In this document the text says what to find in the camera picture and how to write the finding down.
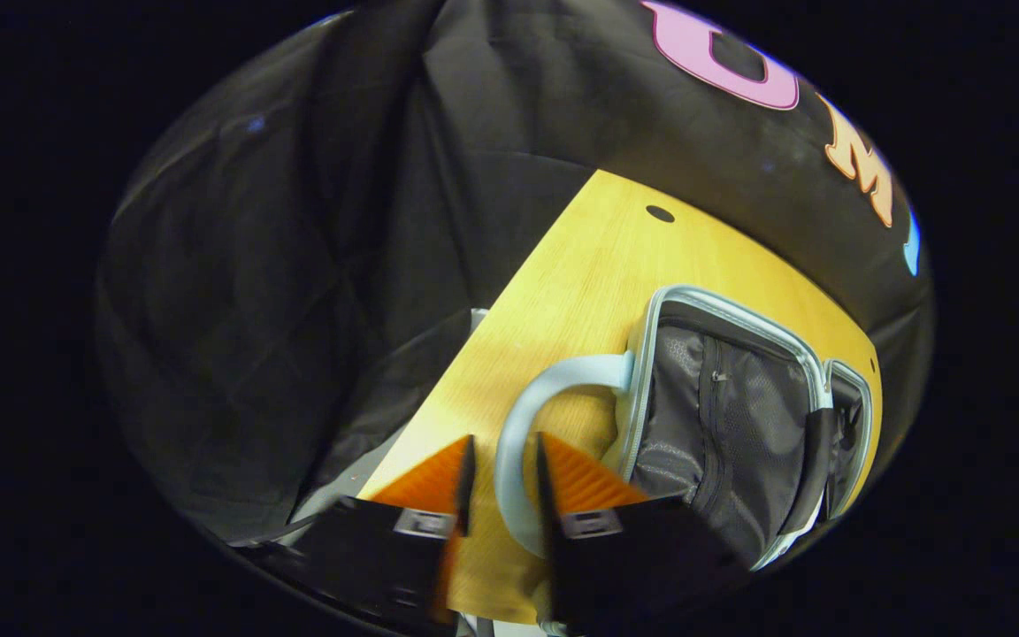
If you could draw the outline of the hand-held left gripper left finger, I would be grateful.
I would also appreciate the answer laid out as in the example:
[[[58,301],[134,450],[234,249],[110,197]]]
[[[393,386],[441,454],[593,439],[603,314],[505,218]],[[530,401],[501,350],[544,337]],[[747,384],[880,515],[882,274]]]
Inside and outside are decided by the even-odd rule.
[[[385,633],[455,633],[448,606],[458,549],[470,531],[472,435],[420,461],[376,495],[339,496],[235,548],[280,583]]]

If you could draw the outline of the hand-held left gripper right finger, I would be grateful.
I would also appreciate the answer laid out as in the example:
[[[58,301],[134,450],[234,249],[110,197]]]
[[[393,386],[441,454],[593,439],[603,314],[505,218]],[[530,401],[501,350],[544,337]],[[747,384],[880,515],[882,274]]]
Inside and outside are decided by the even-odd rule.
[[[678,496],[651,497],[541,433],[535,445],[548,617],[571,636],[648,636],[743,587],[751,569]]]

